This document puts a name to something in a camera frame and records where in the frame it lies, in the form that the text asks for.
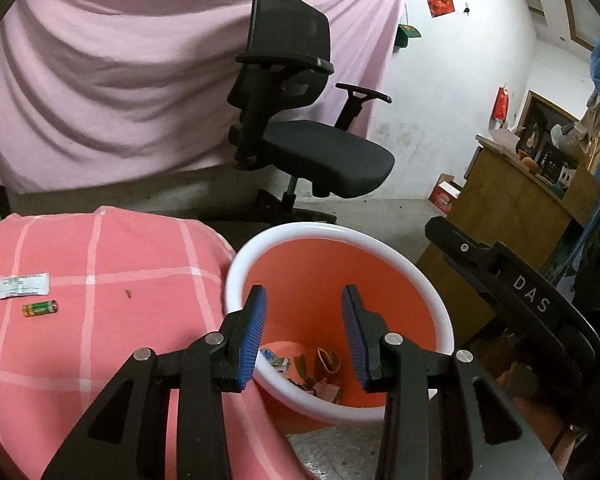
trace pink plaid blanket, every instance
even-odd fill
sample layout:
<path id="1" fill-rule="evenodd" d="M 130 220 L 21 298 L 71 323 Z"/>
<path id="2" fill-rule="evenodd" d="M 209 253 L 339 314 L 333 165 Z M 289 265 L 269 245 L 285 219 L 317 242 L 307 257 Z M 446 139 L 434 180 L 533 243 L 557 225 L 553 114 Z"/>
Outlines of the pink plaid blanket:
<path id="1" fill-rule="evenodd" d="M 200 222 L 112 207 L 0 223 L 0 278 L 51 278 L 47 297 L 0 301 L 0 441 L 30 480 L 135 349 L 170 352 L 219 327 L 233 256 Z M 58 302 L 58 313 L 22 315 L 23 304 L 45 299 Z M 176 409 L 173 394 L 170 479 Z M 236 480 L 306 478 L 253 383 L 224 394 L 224 420 Z"/>

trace office chair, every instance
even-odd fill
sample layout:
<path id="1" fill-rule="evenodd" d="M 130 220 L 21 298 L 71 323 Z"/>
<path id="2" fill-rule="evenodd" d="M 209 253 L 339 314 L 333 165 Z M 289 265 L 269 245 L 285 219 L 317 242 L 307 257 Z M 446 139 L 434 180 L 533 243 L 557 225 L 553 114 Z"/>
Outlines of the office chair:
<path id="1" fill-rule="evenodd" d="M 314 196 L 331 193 L 355 198 L 375 190 L 394 166 L 382 146 L 346 130 L 372 99 L 391 103 L 380 92 L 337 83 L 349 96 L 335 126 L 316 121 L 269 122 L 282 110 L 313 104 L 334 72 L 327 17 L 302 0 L 253 0 L 247 51 L 228 102 L 240 108 L 240 124 L 229 132 L 237 147 L 239 170 L 269 164 L 291 176 L 279 200 L 259 190 L 253 205 L 231 212 L 209 212 L 203 221 L 237 220 L 282 224 L 294 221 L 335 223 L 336 217 L 294 208 L 299 178 L 312 183 Z"/>

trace chair base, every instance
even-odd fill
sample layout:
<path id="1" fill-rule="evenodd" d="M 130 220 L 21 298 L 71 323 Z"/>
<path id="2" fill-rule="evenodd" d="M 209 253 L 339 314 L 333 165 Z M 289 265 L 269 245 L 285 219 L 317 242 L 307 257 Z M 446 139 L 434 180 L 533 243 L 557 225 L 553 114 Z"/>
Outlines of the chair base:
<path id="1" fill-rule="evenodd" d="M 252 205 L 234 210 L 205 212 L 198 219 L 203 222 L 258 222 L 271 226 L 291 222 L 336 223 L 336 215 L 293 207 L 295 199 L 294 194 L 286 192 L 280 200 L 269 191 L 259 189 Z"/>

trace red bag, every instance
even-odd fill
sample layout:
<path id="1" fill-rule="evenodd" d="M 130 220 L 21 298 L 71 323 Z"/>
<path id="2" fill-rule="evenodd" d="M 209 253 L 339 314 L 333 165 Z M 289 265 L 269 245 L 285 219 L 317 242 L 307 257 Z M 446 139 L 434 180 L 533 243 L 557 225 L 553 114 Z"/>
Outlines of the red bag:
<path id="1" fill-rule="evenodd" d="M 498 121 L 506 121 L 507 113 L 509 111 L 509 91 L 507 86 L 500 87 L 498 89 L 498 96 L 496 97 L 496 103 L 493 105 L 493 113 L 491 116 Z"/>

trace green battery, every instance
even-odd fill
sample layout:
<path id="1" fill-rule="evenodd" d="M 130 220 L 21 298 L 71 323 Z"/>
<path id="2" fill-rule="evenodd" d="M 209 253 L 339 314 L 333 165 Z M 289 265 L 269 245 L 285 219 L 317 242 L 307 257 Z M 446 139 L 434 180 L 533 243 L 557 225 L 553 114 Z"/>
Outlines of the green battery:
<path id="1" fill-rule="evenodd" d="M 22 306 L 24 317 L 44 316 L 45 314 L 54 314 L 58 311 L 56 300 L 40 301 L 39 303 L 30 303 Z"/>

